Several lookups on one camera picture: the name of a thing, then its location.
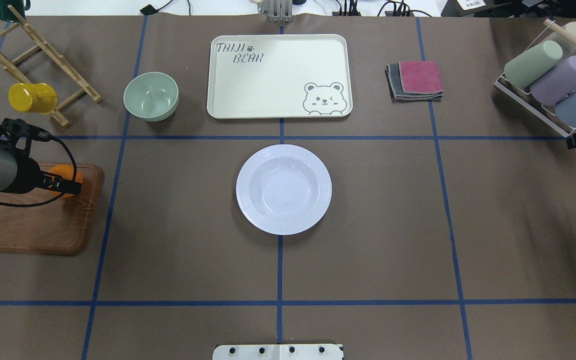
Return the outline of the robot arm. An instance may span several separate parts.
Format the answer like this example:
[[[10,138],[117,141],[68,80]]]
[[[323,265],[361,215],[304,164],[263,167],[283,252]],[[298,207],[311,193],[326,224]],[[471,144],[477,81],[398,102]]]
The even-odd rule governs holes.
[[[33,158],[0,149],[0,193],[27,194],[35,189],[44,189],[77,195],[82,187],[82,180],[43,171]]]

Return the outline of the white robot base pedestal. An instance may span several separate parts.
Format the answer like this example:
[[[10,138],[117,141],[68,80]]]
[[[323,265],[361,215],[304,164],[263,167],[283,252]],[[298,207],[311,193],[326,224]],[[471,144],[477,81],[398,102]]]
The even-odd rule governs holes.
[[[341,344],[224,344],[215,347],[213,360],[343,360]]]

